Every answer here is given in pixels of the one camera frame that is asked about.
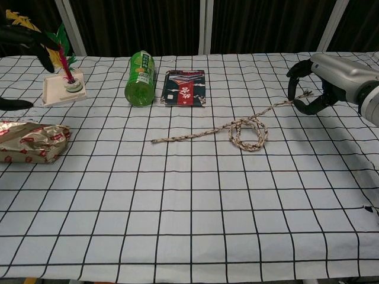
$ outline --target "rope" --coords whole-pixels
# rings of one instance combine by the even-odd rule
[[[305,98],[308,96],[312,96],[312,92],[305,91],[302,95],[296,97],[296,99]],[[291,105],[293,104],[293,101],[282,101],[277,102],[276,104],[270,105],[267,109],[264,109],[263,111],[252,115],[251,117],[247,118],[241,118],[239,120],[234,120],[229,123],[226,123],[224,125],[221,125],[219,127],[216,127],[214,129],[210,129],[204,132],[200,132],[197,134],[190,134],[190,135],[183,135],[183,136],[177,136],[177,137],[169,137],[169,138],[160,138],[160,139],[154,139],[152,140],[152,143],[160,143],[160,142],[175,142],[175,141],[181,141],[181,140],[187,140],[192,138],[198,138],[205,135],[217,133],[222,129],[229,127],[229,140],[238,148],[245,150],[245,151],[258,151],[260,150],[264,144],[267,141],[268,137],[268,129],[267,126],[260,122],[258,120],[258,117],[266,114],[268,111],[272,110],[276,107],[282,107],[284,105]],[[247,143],[241,140],[241,129],[243,125],[250,126],[255,132],[258,137],[258,142],[255,144]],[[236,136],[233,136],[233,131],[236,130]]]

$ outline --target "green bottle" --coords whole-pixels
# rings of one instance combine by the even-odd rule
[[[125,87],[126,99],[135,107],[145,107],[154,100],[154,59],[146,51],[130,59],[130,76]]]

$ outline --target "dark background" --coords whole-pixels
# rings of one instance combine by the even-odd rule
[[[316,51],[336,0],[214,0],[212,53]],[[200,0],[70,0],[89,56],[198,54]],[[43,31],[61,23],[54,0],[1,0]],[[350,0],[328,51],[379,51],[379,0]],[[28,54],[0,44],[0,56]]]

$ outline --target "book cover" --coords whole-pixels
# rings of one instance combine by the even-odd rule
[[[204,71],[168,71],[160,101],[166,106],[204,107],[206,102]]]

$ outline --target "gold foil wrapping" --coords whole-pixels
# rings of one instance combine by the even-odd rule
[[[69,127],[0,122],[0,162],[52,163],[67,147]]]

